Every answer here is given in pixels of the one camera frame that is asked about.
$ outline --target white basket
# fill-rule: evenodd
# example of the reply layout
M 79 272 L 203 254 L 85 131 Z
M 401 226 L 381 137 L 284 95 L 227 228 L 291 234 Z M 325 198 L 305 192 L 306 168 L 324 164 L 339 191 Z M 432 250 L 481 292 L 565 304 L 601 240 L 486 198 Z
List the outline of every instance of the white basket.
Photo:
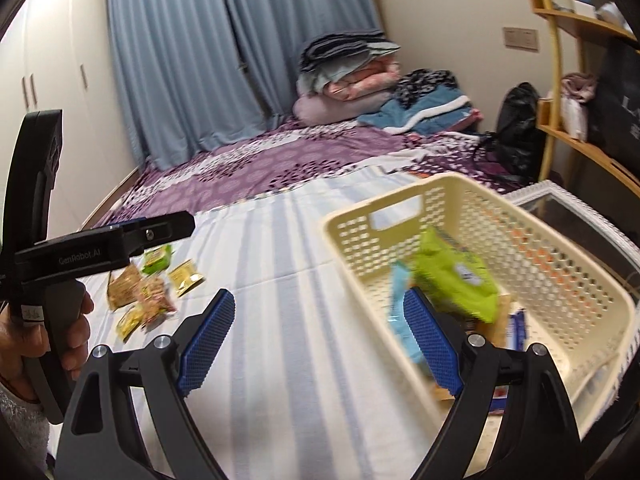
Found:
M 412 199 L 417 207 L 410 218 L 380 227 L 380 216 L 411 209 Z M 443 421 L 441 404 L 386 321 L 389 265 L 409 260 L 418 249 L 420 232 L 429 225 L 441 227 L 478 254 L 500 287 L 526 309 L 527 343 L 541 342 L 549 348 L 584 436 L 619 386 L 618 374 L 633 334 L 629 295 L 571 241 L 457 173 L 422 180 L 326 218 L 324 235 L 354 305 L 391 356 L 402 389 L 436 430 Z M 499 423 L 499 418 L 488 420 L 479 455 L 488 457 Z

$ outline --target gray sleeve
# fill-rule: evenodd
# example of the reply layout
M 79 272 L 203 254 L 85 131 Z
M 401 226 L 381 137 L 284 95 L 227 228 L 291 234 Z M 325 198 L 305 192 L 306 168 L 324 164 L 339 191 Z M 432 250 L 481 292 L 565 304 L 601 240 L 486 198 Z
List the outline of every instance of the gray sleeve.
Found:
M 0 383 L 0 412 L 25 452 L 42 470 L 46 469 L 49 422 L 39 404 L 15 397 Z

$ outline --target metal screw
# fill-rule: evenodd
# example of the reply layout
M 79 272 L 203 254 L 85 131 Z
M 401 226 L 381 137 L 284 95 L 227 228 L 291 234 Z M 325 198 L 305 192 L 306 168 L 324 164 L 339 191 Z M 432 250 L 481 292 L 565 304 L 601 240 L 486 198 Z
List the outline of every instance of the metal screw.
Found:
M 107 354 L 107 350 L 108 348 L 105 345 L 98 345 L 92 350 L 91 355 L 99 359 Z
M 482 348 L 486 343 L 486 339 L 480 334 L 472 334 L 469 336 L 469 344 L 475 348 Z
M 159 349 L 167 348 L 171 344 L 171 338 L 167 335 L 159 335 L 154 339 L 154 346 Z
M 541 345 L 540 343 L 534 343 L 531 349 L 533 350 L 533 353 L 535 355 L 539 355 L 539 356 L 546 355 L 546 353 L 548 352 L 548 350 L 546 349 L 546 346 Z

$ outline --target wooden shelf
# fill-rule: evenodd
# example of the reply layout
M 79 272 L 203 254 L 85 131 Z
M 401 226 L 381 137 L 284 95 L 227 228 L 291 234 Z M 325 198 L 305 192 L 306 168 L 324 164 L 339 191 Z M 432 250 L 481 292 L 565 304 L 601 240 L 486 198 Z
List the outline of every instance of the wooden shelf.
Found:
M 624 184 L 634 195 L 640 198 L 640 180 L 618 161 L 611 158 L 600 148 L 588 142 L 580 142 L 569 136 L 567 132 L 555 130 L 548 126 L 550 117 L 551 102 L 541 100 L 538 104 L 538 128 L 556 139 L 562 140 L 577 152 L 599 165 L 601 168 L 612 174 L 617 180 Z
M 574 12 L 566 12 L 564 10 L 545 9 L 543 0 L 530 0 L 531 10 L 534 14 L 542 18 L 554 17 L 558 27 L 562 28 L 574 38 L 607 46 L 609 38 L 620 38 L 622 40 L 631 40 L 635 43 L 636 48 L 640 48 L 636 37 L 624 28 L 603 22 L 602 20 L 588 18 Z

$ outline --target person's hand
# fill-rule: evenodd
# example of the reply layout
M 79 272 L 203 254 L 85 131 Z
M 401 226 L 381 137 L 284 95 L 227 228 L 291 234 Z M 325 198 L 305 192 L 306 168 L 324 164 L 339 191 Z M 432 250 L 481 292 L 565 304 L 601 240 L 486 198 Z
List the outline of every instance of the person's hand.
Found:
M 84 314 L 94 309 L 94 302 L 86 292 L 82 299 L 80 317 L 66 333 L 68 350 L 62 356 L 62 367 L 76 380 L 88 357 L 89 322 Z M 11 321 L 9 307 L 0 314 L 0 379 L 15 395 L 29 402 L 37 402 L 31 381 L 22 368 L 23 357 L 42 357 L 49 351 L 49 336 L 42 325 L 24 328 Z

